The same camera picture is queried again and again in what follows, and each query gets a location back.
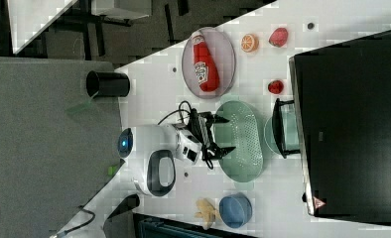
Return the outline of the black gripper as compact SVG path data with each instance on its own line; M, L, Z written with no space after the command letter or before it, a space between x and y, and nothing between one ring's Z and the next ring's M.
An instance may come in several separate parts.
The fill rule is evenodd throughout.
M228 123L229 120L211 112L197 112L193 108L190 112L188 128L202 143L203 160L221 160L234 150L234 147L220 148L213 143L210 127L212 124Z

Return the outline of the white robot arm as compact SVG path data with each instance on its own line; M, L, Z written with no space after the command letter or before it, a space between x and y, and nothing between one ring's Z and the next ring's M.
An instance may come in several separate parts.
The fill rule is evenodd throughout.
M117 143L124 161L121 173L132 182L131 188L149 196L164 196L175 185L175 161L190 166L197 161L209 169L233 151L219 147L213 139L212 126L227 120L211 112L192 109L187 120L178 123L160 122L124 129Z

